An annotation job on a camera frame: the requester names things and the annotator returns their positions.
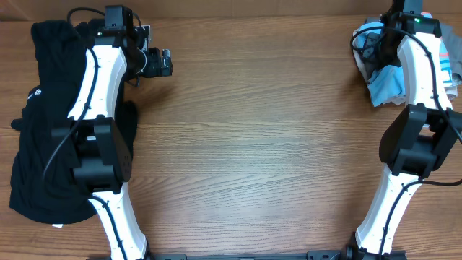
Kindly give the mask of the light blue t-shirt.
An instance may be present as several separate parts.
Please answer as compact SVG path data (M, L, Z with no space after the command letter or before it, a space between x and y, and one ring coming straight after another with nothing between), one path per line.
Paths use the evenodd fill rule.
M380 33L383 23L377 18L368 18L354 33L369 27L374 30L364 32L353 40L355 48L362 48L367 43L367 37ZM443 33L440 44L440 71L445 93L449 100L458 96L458 86L461 85L461 36L455 33L454 27L441 24ZM388 65L383 69L375 69L366 61L364 51L353 51L357 67L362 74L375 107L386 103L400 105L405 101L404 73L401 67Z

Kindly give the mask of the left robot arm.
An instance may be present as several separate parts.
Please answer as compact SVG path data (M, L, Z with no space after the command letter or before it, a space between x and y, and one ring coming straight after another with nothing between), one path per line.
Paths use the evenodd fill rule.
M68 125L52 130L71 180L95 208L110 244L110 259L152 259L139 227L128 182L133 157L116 125L122 88L130 79L169 77L170 50L149 47L150 26L122 5L107 6L90 36L86 69Z

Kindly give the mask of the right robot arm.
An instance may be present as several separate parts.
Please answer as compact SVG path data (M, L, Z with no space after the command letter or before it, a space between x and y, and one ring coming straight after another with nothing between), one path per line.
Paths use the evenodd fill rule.
M380 140L383 171L368 213L335 259L405 259L405 252L392 249L401 218L461 140L461 114L440 75L439 20L422 14L421 1L393 0L371 24L367 19L350 40L358 69L371 80L388 66L401 68L406 106Z

